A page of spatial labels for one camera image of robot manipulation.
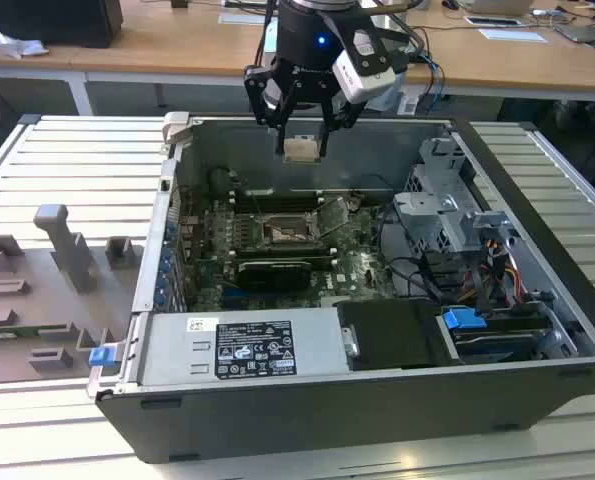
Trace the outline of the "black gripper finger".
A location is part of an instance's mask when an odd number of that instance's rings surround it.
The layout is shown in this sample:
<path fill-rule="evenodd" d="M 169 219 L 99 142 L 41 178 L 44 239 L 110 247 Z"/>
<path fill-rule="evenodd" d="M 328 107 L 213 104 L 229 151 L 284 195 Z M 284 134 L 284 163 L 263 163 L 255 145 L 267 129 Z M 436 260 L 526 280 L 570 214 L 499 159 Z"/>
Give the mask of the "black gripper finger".
<path fill-rule="evenodd" d="M 341 128 L 352 128 L 363 112 L 363 104 L 352 104 L 346 101 L 341 109 L 335 112 L 332 100 L 326 99 L 321 102 L 321 110 L 323 121 L 320 125 L 317 141 L 319 156 L 325 157 L 330 133 Z"/>
<path fill-rule="evenodd" d="M 270 68 L 249 65 L 244 87 L 257 124 L 277 131 L 275 153 L 283 155 L 286 125 L 297 104 L 298 80 L 282 63 Z"/>

